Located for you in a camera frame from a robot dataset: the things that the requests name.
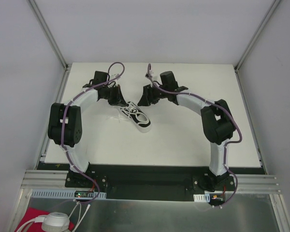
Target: white round device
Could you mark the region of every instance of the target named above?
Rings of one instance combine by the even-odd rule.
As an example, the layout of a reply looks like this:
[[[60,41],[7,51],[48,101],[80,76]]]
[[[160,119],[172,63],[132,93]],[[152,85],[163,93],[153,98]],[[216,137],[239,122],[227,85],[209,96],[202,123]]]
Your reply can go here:
[[[63,232],[69,227],[69,217],[66,214],[53,212],[47,215],[42,223],[45,232]]]

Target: red cloth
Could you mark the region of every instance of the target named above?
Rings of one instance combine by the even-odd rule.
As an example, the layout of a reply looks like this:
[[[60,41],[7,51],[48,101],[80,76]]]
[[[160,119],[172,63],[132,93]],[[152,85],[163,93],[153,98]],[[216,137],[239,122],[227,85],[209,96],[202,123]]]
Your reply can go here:
[[[25,222],[36,218],[40,215],[48,215],[49,212],[47,211],[43,211],[43,210],[38,210],[38,209],[34,209],[34,208],[28,208],[24,217],[21,219],[20,223],[18,224],[15,232],[18,230],[19,227],[21,227]],[[69,230],[71,231],[74,228],[74,224],[72,222],[70,222],[69,224]],[[27,230],[27,232],[43,232],[42,230],[42,223],[41,222],[36,222],[33,223],[29,229]]]

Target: gray floor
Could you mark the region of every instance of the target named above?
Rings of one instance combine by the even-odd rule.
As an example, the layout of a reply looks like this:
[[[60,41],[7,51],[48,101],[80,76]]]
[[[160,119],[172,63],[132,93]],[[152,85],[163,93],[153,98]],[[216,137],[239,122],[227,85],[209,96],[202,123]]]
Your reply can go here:
[[[32,198],[29,207],[69,214],[75,203]],[[71,217],[77,221],[78,209]],[[206,203],[99,200],[79,232],[279,232],[268,195],[237,194],[223,209]]]

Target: sneaker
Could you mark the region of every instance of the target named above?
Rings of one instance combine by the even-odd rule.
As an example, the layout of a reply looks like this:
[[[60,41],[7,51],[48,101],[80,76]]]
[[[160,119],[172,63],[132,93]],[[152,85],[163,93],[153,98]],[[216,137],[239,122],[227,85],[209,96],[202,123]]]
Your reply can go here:
[[[128,106],[119,107],[118,111],[124,117],[129,118],[140,132],[150,131],[151,123],[149,118],[133,102],[129,101]]]

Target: white table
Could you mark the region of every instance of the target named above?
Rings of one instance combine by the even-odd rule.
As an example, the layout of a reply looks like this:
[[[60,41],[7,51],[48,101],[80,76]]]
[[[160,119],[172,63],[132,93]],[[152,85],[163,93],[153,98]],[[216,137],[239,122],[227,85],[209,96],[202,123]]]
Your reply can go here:
[[[94,72],[107,72],[110,63],[73,63],[62,102],[79,93]],[[125,63],[119,80],[126,101],[137,103],[143,86],[147,63]],[[115,65],[111,74],[120,73]],[[153,63],[154,74],[173,71],[180,86],[210,100],[224,99],[243,134],[240,144],[229,145],[231,167],[260,167],[259,158],[232,65]],[[118,111],[101,99],[82,114],[82,149],[92,164],[208,166],[210,144],[199,115],[167,99],[150,107],[141,107],[151,122],[148,133],[139,132],[132,122],[118,119]],[[53,141],[45,162],[68,163],[63,151]]]

